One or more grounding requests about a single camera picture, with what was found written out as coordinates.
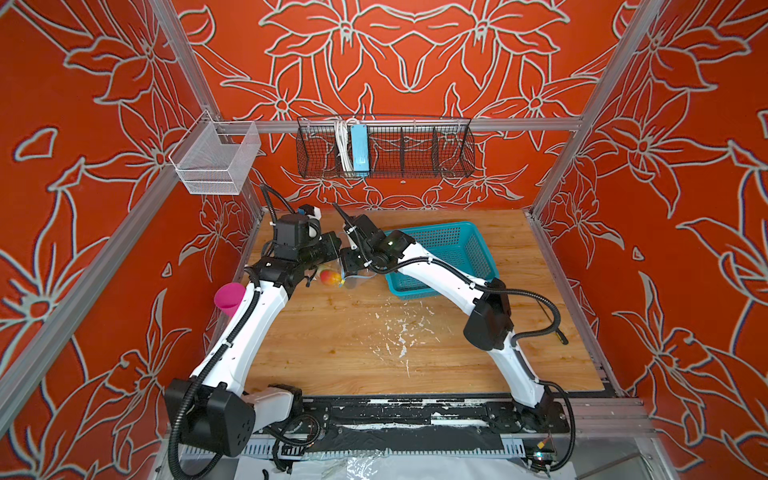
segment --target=white metal basket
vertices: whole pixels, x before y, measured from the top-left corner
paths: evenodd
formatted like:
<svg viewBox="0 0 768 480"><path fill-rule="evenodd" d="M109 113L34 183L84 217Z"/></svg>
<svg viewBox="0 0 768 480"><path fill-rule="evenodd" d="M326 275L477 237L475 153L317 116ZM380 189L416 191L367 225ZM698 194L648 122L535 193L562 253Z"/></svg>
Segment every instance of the white metal basket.
<svg viewBox="0 0 768 480"><path fill-rule="evenodd" d="M191 194L237 195L261 148L256 124L242 141L220 134L216 122L204 112L169 155L176 173Z"/></svg>

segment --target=blue object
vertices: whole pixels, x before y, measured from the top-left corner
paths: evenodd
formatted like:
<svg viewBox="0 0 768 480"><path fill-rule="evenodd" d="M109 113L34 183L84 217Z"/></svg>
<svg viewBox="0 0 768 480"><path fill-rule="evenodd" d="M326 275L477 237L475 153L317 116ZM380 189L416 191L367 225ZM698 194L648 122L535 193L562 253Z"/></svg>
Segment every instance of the blue object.
<svg viewBox="0 0 768 480"><path fill-rule="evenodd" d="M459 270L478 278L490 280L498 277L496 262L485 245L480 231L472 222L442 223L424 227L401 228L436 257ZM386 276L389 291L400 300L415 300L438 295L424 283L403 275L390 273Z"/></svg>
<svg viewBox="0 0 768 480"><path fill-rule="evenodd" d="M352 163L356 177L368 177L371 170L368 162L368 126L356 124L349 127L349 134L352 136Z"/></svg>

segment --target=wood grain surface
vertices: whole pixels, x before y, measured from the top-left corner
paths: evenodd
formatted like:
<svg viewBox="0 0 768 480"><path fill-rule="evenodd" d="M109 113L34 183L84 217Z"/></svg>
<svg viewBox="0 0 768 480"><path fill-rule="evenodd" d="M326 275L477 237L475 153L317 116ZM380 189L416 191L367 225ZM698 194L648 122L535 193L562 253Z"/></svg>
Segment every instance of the wood grain surface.
<svg viewBox="0 0 768 480"><path fill-rule="evenodd" d="M473 222L507 286L540 293L562 313L561 330L569 345L562 345L554 334L520 341L535 372L566 390L603 389L522 211L365 213L383 230ZM259 259L262 245L272 237L267 219L250 263ZM322 225L324 231L342 231L341 218L332 210L323 211ZM517 332L550 322L534 300L511 296L510 304ZM508 392L491 357L464 338L466 321L467 316L441 296L401 302L389 292L383 276L354 289L320 282L300 286L267 333L251 366L247 390L279 382L300 387L307 395Z"/></svg>

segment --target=white power cord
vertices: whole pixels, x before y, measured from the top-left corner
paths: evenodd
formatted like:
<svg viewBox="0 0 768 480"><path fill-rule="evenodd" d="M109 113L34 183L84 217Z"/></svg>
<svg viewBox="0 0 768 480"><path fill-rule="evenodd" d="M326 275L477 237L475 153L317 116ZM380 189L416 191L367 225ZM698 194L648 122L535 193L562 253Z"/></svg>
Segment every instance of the white power cord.
<svg viewBox="0 0 768 480"><path fill-rule="evenodd" d="M352 159L349 158L349 153L347 153L347 147L349 146L349 126L358 123L360 122L356 118L349 118L347 120L337 118L333 121L333 128L336 130L336 145L339 147L339 157L341 157L341 168L345 172L355 170L355 167L352 165Z"/></svg>

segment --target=floral wallpaper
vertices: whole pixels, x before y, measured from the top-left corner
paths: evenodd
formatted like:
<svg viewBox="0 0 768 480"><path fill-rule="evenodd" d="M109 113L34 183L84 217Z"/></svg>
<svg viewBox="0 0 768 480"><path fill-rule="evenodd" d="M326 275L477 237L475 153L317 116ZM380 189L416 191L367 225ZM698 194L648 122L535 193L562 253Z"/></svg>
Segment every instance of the floral wallpaper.
<svg viewBox="0 0 768 480"><path fill-rule="evenodd" d="M666 2L541 219L681 478L768 476L767 26Z"/></svg>
<svg viewBox="0 0 768 480"><path fill-rule="evenodd" d="M143 0L0 4L0 376L200 114ZM252 212L180 184L8 433L0 478L147 476Z"/></svg>
<svg viewBox="0 0 768 480"><path fill-rule="evenodd" d="M639 0L174 0L224 117L334 113L472 118L581 114ZM452 180L317 180L295 141L264 135L251 179L299 200L367 208L525 207L567 138L479 134L477 170Z"/></svg>

